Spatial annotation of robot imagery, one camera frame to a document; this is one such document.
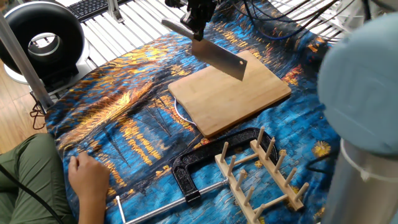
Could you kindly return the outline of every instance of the wooden cutting board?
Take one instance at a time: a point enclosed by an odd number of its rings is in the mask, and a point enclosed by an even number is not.
[[[248,61],[243,81],[209,66],[169,84],[171,94],[206,138],[292,92],[252,53],[244,51],[238,56]]]

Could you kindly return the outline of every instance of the wire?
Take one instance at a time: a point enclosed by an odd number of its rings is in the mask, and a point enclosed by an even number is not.
[[[36,201],[38,201],[40,204],[47,209],[51,215],[55,218],[55,220],[59,224],[63,224],[62,220],[60,217],[55,213],[55,211],[48,205],[42,198],[40,198],[35,192],[31,191],[31,189],[25,187],[25,185],[21,184],[15,177],[13,177],[7,170],[0,164],[0,171],[9,179],[11,182],[13,182],[15,185],[17,185],[21,190],[25,191],[28,193],[30,196],[32,196]]]
[[[298,21],[302,21],[302,20],[304,20],[304,19],[308,19],[308,18],[310,18],[310,17],[312,17],[312,16],[315,16],[315,15],[318,14],[319,11],[321,10],[321,9],[318,9],[318,10],[316,10],[315,12],[313,12],[313,13],[311,13],[311,14],[309,14],[309,15],[303,17],[303,18],[300,18],[300,19],[282,20],[282,19],[277,19],[276,17],[272,17],[272,16],[266,14],[264,11],[262,11],[261,9],[259,9],[259,8],[254,4],[254,0],[251,0],[251,4],[252,4],[252,6],[253,6],[255,9],[257,9],[258,11],[260,11],[262,14],[264,14],[264,15],[266,15],[267,17],[270,17],[270,18],[271,18],[271,19],[261,19],[261,18],[258,18],[257,15],[256,15],[256,10],[253,10],[253,11],[254,11],[254,14],[255,14],[256,17],[257,17],[256,19],[258,19],[258,20],[260,20],[260,21],[279,21],[279,22],[288,22],[288,23],[290,23],[290,22],[298,22]]]
[[[329,152],[329,153],[326,154],[326,155],[320,156],[320,157],[318,157],[318,158],[316,158],[316,159],[314,159],[314,160],[308,162],[307,165],[305,165],[305,168],[306,168],[307,170],[310,170],[310,171],[320,172],[320,173],[322,173],[322,174],[333,175],[332,172],[325,171],[325,170],[321,170],[321,169],[317,169],[317,168],[312,168],[311,166],[314,165],[315,163],[320,162],[320,161],[323,161],[323,160],[325,160],[325,159],[327,159],[327,158],[329,158],[329,157],[336,157],[336,156],[338,155],[338,153],[339,153],[339,150],[331,151],[331,152]]]
[[[352,3],[354,3],[354,2],[355,2],[355,0],[352,0],[349,4],[346,5],[346,7],[344,7],[342,10],[340,10],[340,12],[337,12],[333,17],[331,17],[331,18],[329,18],[329,19],[327,19],[327,20],[325,20],[325,21],[322,21],[320,24],[319,24],[319,23],[316,23],[316,24],[314,24],[313,26],[311,26],[310,28],[308,28],[308,29],[299,37],[299,39],[301,39],[305,34],[307,34],[308,32],[310,32],[310,30],[313,29],[314,27],[320,26],[320,25],[325,24],[325,23],[331,21],[332,19],[334,19],[336,16],[338,16],[339,14],[341,14],[344,10],[346,10],[346,9],[347,9],[350,5],[352,5]],[[338,37],[332,37],[332,38],[331,38],[331,37],[326,37],[326,36],[322,36],[322,35],[318,35],[318,34],[316,34],[316,35],[319,36],[319,37],[328,38],[328,39],[337,39],[337,40],[342,39],[342,38],[338,38]]]
[[[271,40],[284,40],[284,39],[288,39],[289,37],[292,37],[292,36],[298,34],[299,32],[303,31],[309,24],[311,24],[315,19],[317,19],[323,12],[325,12],[329,7],[331,7],[331,6],[332,6],[335,2],[337,2],[337,1],[338,1],[338,0],[333,0],[332,2],[330,2],[329,4],[327,4],[326,6],[322,7],[322,8],[319,10],[318,14],[317,14],[316,16],[314,16],[310,21],[308,21],[304,26],[302,26],[301,28],[299,28],[299,29],[296,30],[295,32],[293,32],[293,33],[291,33],[291,34],[289,34],[289,35],[286,35],[286,36],[284,36],[284,37],[271,37],[271,36],[269,36],[269,35],[263,33],[260,29],[258,29],[256,23],[254,22],[254,19],[253,19],[252,15],[251,15],[250,8],[249,8],[249,6],[248,6],[247,1],[246,1],[246,0],[243,0],[243,3],[244,3],[244,7],[246,8],[246,12],[247,12],[247,14],[248,14],[248,17],[250,18],[251,23],[253,24],[254,28],[255,28],[260,34],[262,34],[264,37],[266,37],[266,38],[268,38],[268,39],[271,39]]]
[[[293,5],[291,5],[291,4],[286,4],[286,3],[283,3],[283,2],[280,2],[280,1],[276,1],[276,0],[271,0],[272,2],[276,2],[276,3],[280,3],[280,4],[283,4],[283,5],[285,5],[285,6],[288,6],[288,7],[294,7]],[[317,11],[317,10],[314,10],[314,9],[306,9],[306,11],[313,11],[313,12],[315,12],[315,11]],[[329,16],[334,16],[334,14],[330,14],[330,13],[323,13],[324,15],[329,15]],[[353,16],[352,18],[362,18],[363,16]]]
[[[272,19],[260,19],[260,18],[258,18],[258,20],[261,20],[261,21],[274,21],[274,20],[281,19],[281,18],[283,18],[283,17],[289,15],[290,13],[296,11],[298,8],[300,8],[300,7],[303,6],[304,4],[308,3],[309,1],[311,1],[311,0],[304,0],[304,2],[301,2],[300,4],[298,4],[297,6],[295,6],[293,9],[291,9],[289,12],[286,12],[286,14],[281,15],[281,16],[279,16],[279,17],[273,17]],[[242,11],[235,5],[235,3],[234,3],[233,1],[231,1],[231,3],[232,3],[232,5],[235,7],[235,9],[238,10],[241,14],[243,14],[243,15],[249,17],[249,15],[245,14],[244,12],[242,12]]]
[[[363,3],[363,11],[365,13],[365,22],[370,21],[372,19],[371,9],[369,7],[369,0],[362,0]]]
[[[41,106],[40,101],[38,101],[36,99],[36,97],[34,96],[32,91],[30,92],[30,95],[33,97],[33,99],[35,100],[36,104],[33,106],[32,111],[29,113],[29,115],[30,115],[31,118],[33,118],[33,129],[34,130],[40,130],[40,129],[45,127],[45,123],[43,124],[43,126],[41,128],[36,128],[35,127],[36,126],[36,119],[38,117],[44,117],[45,115],[44,115],[43,109],[40,107]]]

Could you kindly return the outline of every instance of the keyboard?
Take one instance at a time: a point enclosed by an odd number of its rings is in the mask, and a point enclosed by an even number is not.
[[[128,0],[118,0],[118,4],[125,3]],[[85,22],[92,17],[108,10],[106,0],[82,0],[67,7],[69,11],[80,21]]]

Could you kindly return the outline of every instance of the human hand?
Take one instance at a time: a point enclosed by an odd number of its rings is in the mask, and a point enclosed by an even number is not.
[[[107,167],[86,152],[80,153],[77,158],[70,158],[68,178],[80,204],[105,204],[109,174]]]

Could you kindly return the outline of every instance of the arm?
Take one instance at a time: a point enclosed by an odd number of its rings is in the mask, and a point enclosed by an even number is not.
[[[83,152],[69,163],[69,182],[79,198],[79,224],[104,223],[109,169]]]

